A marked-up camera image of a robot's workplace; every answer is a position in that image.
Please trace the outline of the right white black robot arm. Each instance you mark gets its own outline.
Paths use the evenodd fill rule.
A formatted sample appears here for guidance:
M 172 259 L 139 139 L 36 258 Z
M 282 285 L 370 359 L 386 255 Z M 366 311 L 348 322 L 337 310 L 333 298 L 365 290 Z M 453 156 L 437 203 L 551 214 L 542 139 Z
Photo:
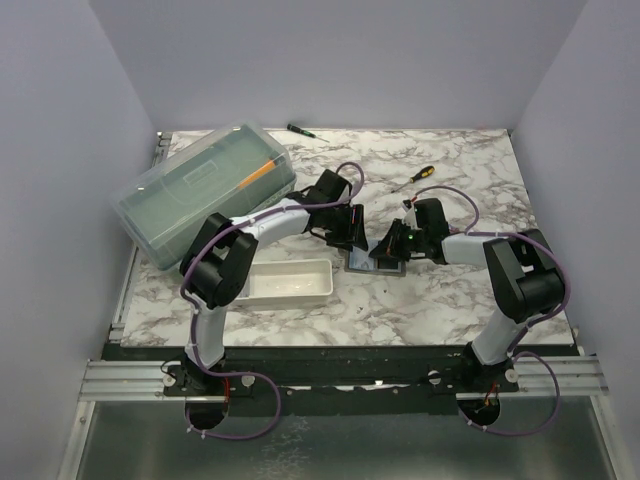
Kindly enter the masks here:
M 449 227 L 441 202 L 418 200 L 403 219 L 392 222 L 371 250 L 376 260 L 430 260 L 487 270 L 496 304 L 488 324 L 465 348 L 460 379 L 480 392 L 496 380 L 516 344 L 537 320 L 546 320 L 566 300 L 569 286 L 537 229 L 523 233 L 464 234 Z

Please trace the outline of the blue credit card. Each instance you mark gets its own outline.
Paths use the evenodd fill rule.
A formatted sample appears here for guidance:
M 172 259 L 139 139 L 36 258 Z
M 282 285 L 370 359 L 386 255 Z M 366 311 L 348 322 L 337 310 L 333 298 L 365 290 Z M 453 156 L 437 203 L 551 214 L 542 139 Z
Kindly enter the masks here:
M 369 252 L 354 248 L 348 255 L 347 266 L 351 270 L 373 272 L 377 269 L 376 261 L 369 256 Z

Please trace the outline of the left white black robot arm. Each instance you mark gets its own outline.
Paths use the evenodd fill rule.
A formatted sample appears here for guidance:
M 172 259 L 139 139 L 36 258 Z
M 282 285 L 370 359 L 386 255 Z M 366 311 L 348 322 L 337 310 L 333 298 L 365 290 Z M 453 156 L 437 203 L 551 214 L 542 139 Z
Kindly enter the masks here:
M 180 264 L 180 295 L 193 307 L 186 357 L 187 382 L 201 395 L 222 380 L 227 307 L 243 289 L 256 253 L 285 238 L 308 233 L 343 251 L 368 248 L 364 206 L 352 200 L 364 186 L 361 166 L 346 162 L 271 207 L 240 217 L 210 215 Z

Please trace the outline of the grey card holder wallet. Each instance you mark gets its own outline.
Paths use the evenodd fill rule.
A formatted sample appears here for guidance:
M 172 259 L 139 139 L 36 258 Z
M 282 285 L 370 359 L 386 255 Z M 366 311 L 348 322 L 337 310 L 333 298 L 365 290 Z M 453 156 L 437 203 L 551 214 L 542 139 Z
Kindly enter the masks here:
M 379 240 L 369 240 L 367 251 L 353 248 L 346 253 L 345 270 L 351 273 L 404 277 L 406 264 L 394 259 L 374 259 L 369 256 Z

